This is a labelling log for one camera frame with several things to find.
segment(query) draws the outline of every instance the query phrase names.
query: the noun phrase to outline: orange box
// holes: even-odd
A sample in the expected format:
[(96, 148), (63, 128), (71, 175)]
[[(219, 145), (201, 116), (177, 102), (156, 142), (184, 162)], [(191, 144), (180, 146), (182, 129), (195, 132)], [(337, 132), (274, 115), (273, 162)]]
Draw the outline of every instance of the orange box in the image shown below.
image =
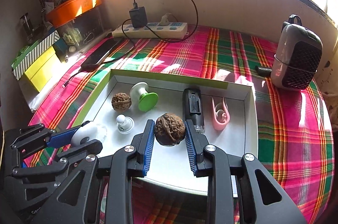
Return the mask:
[(69, 0), (47, 13), (46, 19), (58, 28), (100, 4), (101, 0)]

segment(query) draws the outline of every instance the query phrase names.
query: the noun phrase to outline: white tray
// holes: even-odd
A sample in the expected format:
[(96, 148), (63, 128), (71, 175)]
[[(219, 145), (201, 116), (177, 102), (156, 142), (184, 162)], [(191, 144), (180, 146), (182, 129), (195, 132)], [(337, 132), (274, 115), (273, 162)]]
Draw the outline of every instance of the white tray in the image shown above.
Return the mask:
[[(193, 86), (186, 83), (113, 75), (113, 73), (116, 72), (117, 71), (112, 70), (111, 74), (109, 74), (109, 81), (106, 78), (105, 81), (107, 83), (102, 82), (101, 84), (105, 85), (99, 85), (99, 89), (102, 89), (102, 91), (99, 90), (99, 94), (96, 93), (95, 96), (95, 94), (92, 93), (92, 95), (94, 94), (91, 99), (92, 101), (90, 101), (89, 98), (88, 104), (86, 103), (83, 109), (84, 112), (82, 112), (82, 116), (85, 117), (77, 120), (77, 123), (85, 120), (94, 120), (107, 127), (108, 135), (103, 143), (103, 149), (98, 155), (99, 157), (114, 154), (118, 149), (129, 145), (136, 134), (143, 132), (148, 119), (156, 121), (159, 116), (166, 112), (175, 113), (182, 117), (183, 90)], [(139, 72), (137, 74), (146, 75), (147, 73)], [(132, 86), (138, 82), (146, 82), (149, 86), (149, 91), (158, 94), (158, 103), (156, 107), (149, 112), (141, 112), (137, 107), (137, 103), (132, 101), (131, 108), (125, 111), (124, 115), (134, 119), (135, 127), (130, 134), (120, 134), (116, 125), (116, 117), (119, 113), (112, 108), (112, 97), (119, 92), (129, 94)], [(215, 81), (204, 79), (203, 83), (208, 85), (208, 83), (215, 83)], [(209, 143), (218, 146), (228, 154), (242, 157), (244, 153), (249, 152), (257, 157), (257, 118), (251, 87), (234, 83), (217, 83), (222, 83), (222, 87), (226, 87), (226, 89), (199, 86), (202, 93), (202, 106), (206, 128), (205, 135)], [(214, 97), (226, 97), (230, 122), (222, 132), (215, 131), (212, 126), (210, 94)], [(190, 170), (184, 140), (174, 147), (161, 146), (155, 140), (150, 170), (144, 179), (175, 190), (200, 195), (207, 194), (208, 179), (207, 177), (194, 177)], [(232, 185), (234, 197), (237, 197), (234, 177), (232, 177)]]

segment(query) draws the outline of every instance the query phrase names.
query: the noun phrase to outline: walnut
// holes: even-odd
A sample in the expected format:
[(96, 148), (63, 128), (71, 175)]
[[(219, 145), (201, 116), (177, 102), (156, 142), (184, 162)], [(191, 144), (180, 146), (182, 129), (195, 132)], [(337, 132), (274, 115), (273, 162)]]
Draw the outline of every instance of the walnut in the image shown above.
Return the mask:
[(180, 117), (165, 113), (156, 120), (155, 137), (164, 146), (175, 146), (185, 137), (185, 126)]
[(113, 96), (112, 106), (115, 111), (124, 112), (131, 106), (131, 98), (128, 94), (123, 92), (117, 93)]

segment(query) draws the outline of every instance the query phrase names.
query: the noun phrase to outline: black cable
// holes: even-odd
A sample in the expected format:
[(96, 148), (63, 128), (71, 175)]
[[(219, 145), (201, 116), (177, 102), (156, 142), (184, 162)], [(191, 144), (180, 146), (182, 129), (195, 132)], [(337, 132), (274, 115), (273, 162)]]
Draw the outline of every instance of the black cable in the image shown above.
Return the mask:
[(122, 56), (120, 56), (120, 57), (118, 57), (118, 58), (115, 58), (114, 60), (110, 60), (110, 61), (107, 61), (107, 62), (103, 62), (103, 64), (110, 64), (110, 63), (116, 62), (116, 61), (122, 59), (123, 57), (127, 56), (129, 53), (131, 53), (131, 52), (136, 48), (136, 45), (135, 45), (134, 41), (133, 41), (132, 39), (130, 39), (130, 38), (126, 35), (126, 33), (124, 32), (124, 30), (123, 30), (124, 24), (125, 24), (127, 21), (129, 21), (129, 20), (131, 20), (131, 19), (125, 20), (125, 21), (122, 23), (122, 27), (121, 27), (121, 28), (122, 28), (122, 32), (123, 32), (124, 36), (132, 43), (132, 48), (131, 48), (128, 52), (124, 53), (124, 55), (122, 55)]
[(69, 84), (70, 80), (72, 80), (75, 76), (77, 76), (77, 75), (78, 75), (79, 73), (81, 73), (81, 72), (82, 72), (82, 71), (81, 71), (81, 67), (80, 67), (79, 71), (78, 71), (77, 73), (73, 74), (72, 76), (70, 76), (70, 77), (67, 79), (67, 81), (65, 81), (65, 83), (62, 85), (62, 87), (65, 88), (65, 87)]
[(175, 15), (173, 15), (172, 13), (170, 13), (169, 15), (171, 15), (172, 17), (174, 17), (174, 19), (176, 20), (176, 22), (178, 22), (178, 19), (175, 17)]
[(157, 38), (159, 38), (159, 39), (161, 39), (161, 40), (163, 40), (163, 41), (165, 41), (165, 42), (168, 42), (168, 43), (178, 43), (178, 42), (182, 42), (182, 41), (184, 41), (184, 40), (187, 40), (188, 38), (190, 38), (190, 37), (195, 33), (195, 31), (196, 31), (196, 29), (197, 29), (197, 26), (198, 26), (198, 11), (197, 11), (197, 7), (196, 7), (196, 4), (195, 4), (194, 0), (191, 0), (191, 2), (192, 2), (192, 4), (194, 5), (195, 11), (196, 11), (196, 25), (195, 25), (194, 30), (193, 30), (188, 36), (184, 37), (183, 39), (180, 39), (180, 40), (177, 40), (177, 41), (171, 41), (171, 40), (168, 40), (168, 39), (163, 39), (163, 38), (161, 38), (160, 36), (158, 36), (158, 35), (157, 35), (150, 27), (148, 27), (147, 25), (145, 25), (146, 28), (149, 29), (153, 34), (155, 34), (155, 36), (156, 36)]
[[(127, 56), (129, 53), (131, 53), (131, 52), (136, 48), (136, 45), (135, 45), (134, 41), (133, 41), (132, 39), (130, 39), (130, 38), (126, 35), (126, 33), (124, 32), (124, 30), (123, 30), (124, 24), (125, 24), (127, 21), (129, 21), (129, 20), (130, 20), (130, 19), (127, 19), (127, 20), (125, 20), (125, 21), (122, 23), (122, 32), (123, 32), (123, 34), (126, 36), (126, 38), (132, 43), (132, 48), (131, 48), (128, 52), (124, 53), (124, 55), (122, 55), (122, 56), (120, 56), (120, 57), (118, 57), (118, 58), (115, 58), (114, 60), (110, 60), (110, 61), (107, 61), (107, 62), (103, 62), (102, 64), (110, 64), (110, 63), (116, 62), (116, 61), (122, 59), (123, 57)], [(84, 71), (82, 71), (82, 70), (81, 70), (81, 67), (80, 67), (79, 71), (78, 71), (77, 73), (73, 74), (72, 76), (70, 76), (70, 77), (68, 78), (68, 80), (62, 85), (62, 87), (65, 88), (65, 87), (69, 84), (70, 80), (71, 80), (72, 78), (74, 78), (75, 76), (77, 76), (77, 75), (78, 75), (79, 73), (81, 73), (81, 72), (84, 72)]]

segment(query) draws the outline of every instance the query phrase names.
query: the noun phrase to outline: black plug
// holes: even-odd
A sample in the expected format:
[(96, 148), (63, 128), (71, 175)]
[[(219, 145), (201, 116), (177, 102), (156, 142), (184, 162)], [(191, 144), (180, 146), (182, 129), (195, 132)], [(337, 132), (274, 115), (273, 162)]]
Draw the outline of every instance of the black plug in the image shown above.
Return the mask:
[(147, 14), (144, 7), (138, 7), (137, 3), (133, 3), (134, 8), (129, 10), (132, 26), (134, 28), (144, 27), (147, 23)]

